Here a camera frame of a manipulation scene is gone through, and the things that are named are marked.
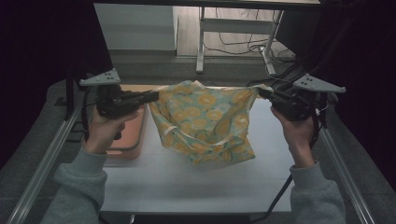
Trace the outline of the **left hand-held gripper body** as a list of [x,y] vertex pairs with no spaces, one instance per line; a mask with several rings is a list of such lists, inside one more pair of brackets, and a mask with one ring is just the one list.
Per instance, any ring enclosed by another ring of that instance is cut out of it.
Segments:
[[142,92],[123,91],[115,68],[87,79],[81,86],[97,86],[96,108],[101,117],[118,119],[138,110],[144,103]]

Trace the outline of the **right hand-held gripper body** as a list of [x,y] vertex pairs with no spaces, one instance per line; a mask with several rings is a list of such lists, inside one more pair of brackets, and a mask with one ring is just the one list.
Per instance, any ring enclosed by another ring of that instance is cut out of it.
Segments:
[[271,94],[272,107],[290,121],[306,120],[314,111],[318,93],[344,93],[345,87],[308,74],[298,78],[288,87],[278,87]]

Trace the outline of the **lemon print cloth tote bag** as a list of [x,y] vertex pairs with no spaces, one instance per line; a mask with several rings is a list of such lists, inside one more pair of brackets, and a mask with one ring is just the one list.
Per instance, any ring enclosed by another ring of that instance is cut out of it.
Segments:
[[255,153],[248,141],[249,111],[260,87],[208,88],[183,81],[158,89],[149,105],[163,147],[192,163],[248,161]]

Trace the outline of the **person's left hand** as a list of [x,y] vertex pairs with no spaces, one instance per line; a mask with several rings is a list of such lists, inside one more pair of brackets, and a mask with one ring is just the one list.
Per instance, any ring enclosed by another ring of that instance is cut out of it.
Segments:
[[82,147],[91,154],[106,154],[115,136],[125,128],[125,123],[139,116],[135,111],[118,119],[101,117],[97,108],[92,109],[92,119],[89,123],[89,137],[82,142]]

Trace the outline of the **person's right hand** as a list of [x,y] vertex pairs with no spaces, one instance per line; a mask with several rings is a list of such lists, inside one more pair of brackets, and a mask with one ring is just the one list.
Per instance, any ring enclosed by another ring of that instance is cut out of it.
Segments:
[[311,167],[315,160],[311,153],[310,141],[314,134],[314,122],[311,118],[303,121],[289,121],[273,107],[273,115],[280,121],[289,151],[296,168]]

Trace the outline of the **pink plastic storage box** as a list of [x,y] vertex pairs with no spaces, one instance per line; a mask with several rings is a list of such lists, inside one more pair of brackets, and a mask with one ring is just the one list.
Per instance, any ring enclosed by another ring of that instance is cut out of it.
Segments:
[[134,160],[139,157],[147,118],[147,107],[143,104],[136,111],[139,112],[139,116],[125,123],[124,130],[116,135],[110,149],[106,152],[110,158]]

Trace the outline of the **black upright post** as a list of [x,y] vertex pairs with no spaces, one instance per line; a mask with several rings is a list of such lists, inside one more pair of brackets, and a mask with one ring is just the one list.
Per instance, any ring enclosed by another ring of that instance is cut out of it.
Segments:
[[66,113],[65,120],[69,120],[74,111],[74,74],[73,66],[70,65],[66,70]]

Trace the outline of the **white metal table frame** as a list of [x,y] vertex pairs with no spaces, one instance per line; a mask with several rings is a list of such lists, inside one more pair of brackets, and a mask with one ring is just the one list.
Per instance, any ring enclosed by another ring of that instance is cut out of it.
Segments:
[[235,19],[213,19],[205,16],[205,7],[200,7],[199,12],[199,42],[197,49],[196,73],[204,71],[204,37],[205,33],[230,33],[230,34],[253,34],[268,35],[268,42],[264,47],[259,47],[263,57],[265,68],[269,75],[274,75],[276,70],[269,53],[276,37],[283,10],[275,10],[271,21],[248,21]]

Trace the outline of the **aluminium table rail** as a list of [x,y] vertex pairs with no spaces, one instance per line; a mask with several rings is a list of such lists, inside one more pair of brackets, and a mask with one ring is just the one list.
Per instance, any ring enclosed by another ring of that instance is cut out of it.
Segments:
[[367,202],[363,199],[361,191],[354,182],[351,173],[347,169],[347,165],[344,162],[342,155],[338,151],[338,147],[335,144],[330,131],[328,129],[321,129],[319,134],[329,153],[335,170],[343,183],[346,193],[348,194],[350,201],[357,213],[357,216],[361,221],[361,224],[375,224],[375,219],[371,214]]
[[23,224],[27,218],[36,197],[42,189],[50,170],[55,163],[63,145],[69,135],[72,127],[78,118],[81,106],[77,106],[71,113],[69,119],[64,120],[57,133],[54,135],[49,147],[46,150],[42,160],[35,169],[35,172],[21,195],[18,203],[14,207],[13,212],[8,218],[6,224]]

